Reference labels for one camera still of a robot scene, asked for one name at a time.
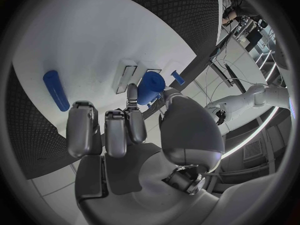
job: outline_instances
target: person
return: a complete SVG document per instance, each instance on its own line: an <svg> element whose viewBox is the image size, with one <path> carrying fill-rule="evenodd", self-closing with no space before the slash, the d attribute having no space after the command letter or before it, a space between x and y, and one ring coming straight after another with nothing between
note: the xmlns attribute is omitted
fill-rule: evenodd
<svg viewBox="0 0 300 225"><path fill-rule="evenodd" d="M236 17L248 16L254 17L258 16L259 13L248 3L246 0L222 0L223 3L223 13L229 7L232 11L229 13L224 13L222 18L222 24L229 23Z"/></svg>

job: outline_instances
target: vent grille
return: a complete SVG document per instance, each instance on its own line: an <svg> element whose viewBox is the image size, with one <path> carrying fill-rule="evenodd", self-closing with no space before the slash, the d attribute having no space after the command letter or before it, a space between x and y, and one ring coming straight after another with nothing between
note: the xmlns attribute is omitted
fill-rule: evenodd
<svg viewBox="0 0 300 225"><path fill-rule="evenodd" d="M262 145L259 140L249 143L243 147L243 159L249 160L263 155Z"/></svg>

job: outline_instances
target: blue foam cylinder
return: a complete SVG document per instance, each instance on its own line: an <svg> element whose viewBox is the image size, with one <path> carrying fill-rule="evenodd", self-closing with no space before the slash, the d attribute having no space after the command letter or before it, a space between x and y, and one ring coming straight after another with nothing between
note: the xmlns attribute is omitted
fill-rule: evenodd
<svg viewBox="0 0 300 225"><path fill-rule="evenodd" d="M137 103L146 105L155 99L166 87L164 78L155 71L148 71L137 87Z"/></svg>
<svg viewBox="0 0 300 225"><path fill-rule="evenodd" d="M58 108L62 112L67 111L70 104L63 90L58 72L55 70L48 71L42 79Z"/></svg>
<svg viewBox="0 0 300 225"><path fill-rule="evenodd" d="M177 71L175 70L174 72L171 73L171 75L176 79L176 81L182 85L184 84L186 81L184 81L184 79L177 73Z"/></svg>

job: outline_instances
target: small blue cylinder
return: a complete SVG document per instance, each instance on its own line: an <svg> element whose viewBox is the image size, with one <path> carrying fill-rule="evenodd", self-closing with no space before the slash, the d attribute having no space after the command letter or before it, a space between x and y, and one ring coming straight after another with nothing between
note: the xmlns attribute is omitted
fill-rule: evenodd
<svg viewBox="0 0 300 225"><path fill-rule="evenodd" d="M55 70L48 71L42 79L58 108L62 112L67 111L70 104L63 90L58 72Z"/></svg>
<svg viewBox="0 0 300 225"><path fill-rule="evenodd" d="M184 81L184 79L177 73L177 71L175 70L174 72L171 73L171 75L176 79L176 81L182 85L184 84L186 81Z"/></svg>
<svg viewBox="0 0 300 225"><path fill-rule="evenodd" d="M155 99L166 87L164 78L155 71L148 71L137 87L137 103L146 105Z"/></svg>

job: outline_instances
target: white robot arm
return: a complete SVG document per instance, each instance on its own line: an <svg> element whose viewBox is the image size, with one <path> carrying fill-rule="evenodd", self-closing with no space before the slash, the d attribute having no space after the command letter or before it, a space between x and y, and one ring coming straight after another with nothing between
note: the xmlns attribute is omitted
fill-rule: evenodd
<svg viewBox="0 0 300 225"><path fill-rule="evenodd" d="M265 105L290 109L288 89L285 87L265 88L263 85L253 85L247 92L211 102L205 109L219 126L238 118L249 108L261 108Z"/></svg>

